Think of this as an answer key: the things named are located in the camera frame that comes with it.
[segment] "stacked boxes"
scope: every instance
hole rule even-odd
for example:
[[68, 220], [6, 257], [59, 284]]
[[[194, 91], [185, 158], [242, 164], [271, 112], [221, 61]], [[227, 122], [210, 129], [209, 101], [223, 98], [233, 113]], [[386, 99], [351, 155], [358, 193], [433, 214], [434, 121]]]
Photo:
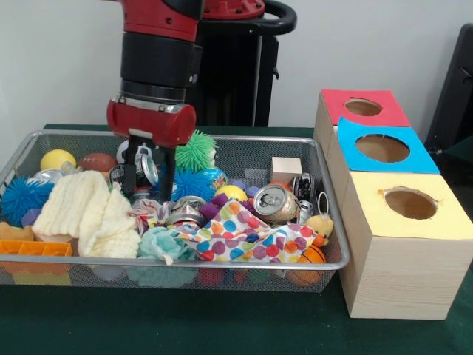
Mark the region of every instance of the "stacked boxes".
[[392, 93], [322, 90], [315, 139], [350, 244], [350, 316], [445, 319], [473, 257], [473, 225]]

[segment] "yellow ball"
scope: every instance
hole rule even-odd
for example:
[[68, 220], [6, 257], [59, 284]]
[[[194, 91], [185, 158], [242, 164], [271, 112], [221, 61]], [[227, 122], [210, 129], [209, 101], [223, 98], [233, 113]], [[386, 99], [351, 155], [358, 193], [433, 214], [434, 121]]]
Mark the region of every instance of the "yellow ball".
[[222, 186], [217, 190], [217, 192], [215, 192], [215, 196], [220, 194], [225, 194], [228, 198], [235, 198], [238, 201], [248, 201], [246, 193], [235, 185]]
[[64, 164], [66, 161], [72, 163], [74, 167], [77, 166], [77, 163], [71, 153], [62, 149], [54, 149], [51, 152], [46, 153], [43, 156], [43, 159], [41, 159], [41, 170], [61, 170], [62, 164]]

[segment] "football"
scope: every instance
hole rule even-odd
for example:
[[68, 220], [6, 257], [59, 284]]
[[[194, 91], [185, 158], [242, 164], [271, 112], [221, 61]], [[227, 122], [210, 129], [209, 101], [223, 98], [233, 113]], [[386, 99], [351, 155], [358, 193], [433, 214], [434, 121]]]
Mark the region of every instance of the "football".
[[84, 170], [109, 172], [117, 165], [117, 161], [114, 157], [105, 153], [92, 153], [80, 159], [78, 165]]

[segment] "orange basketball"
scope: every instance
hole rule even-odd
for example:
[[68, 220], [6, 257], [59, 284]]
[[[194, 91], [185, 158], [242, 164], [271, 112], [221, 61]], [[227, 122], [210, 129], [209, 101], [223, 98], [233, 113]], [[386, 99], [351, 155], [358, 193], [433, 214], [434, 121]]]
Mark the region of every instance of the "orange basketball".
[[[298, 263], [323, 264], [326, 263], [325, 255], [314, 245], [311, 245], [304, 254], [297, 260]], [[286, 277], [294, 285], [301, 287], [310, 287], [320, 281], [323, 271], [291, 270], [286, 273]]]

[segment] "cream knit towel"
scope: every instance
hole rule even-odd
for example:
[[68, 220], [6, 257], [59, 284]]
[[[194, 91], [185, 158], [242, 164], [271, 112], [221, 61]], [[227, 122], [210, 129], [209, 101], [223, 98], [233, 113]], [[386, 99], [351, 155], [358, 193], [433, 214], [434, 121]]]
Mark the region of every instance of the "cream knit towel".
[[67, 175], [56, 183], [33, 231], [78, 238], [82, 257], [135, 258], [140, 238], [130, 209], [119, 185], [109, 192], [101, 173]]

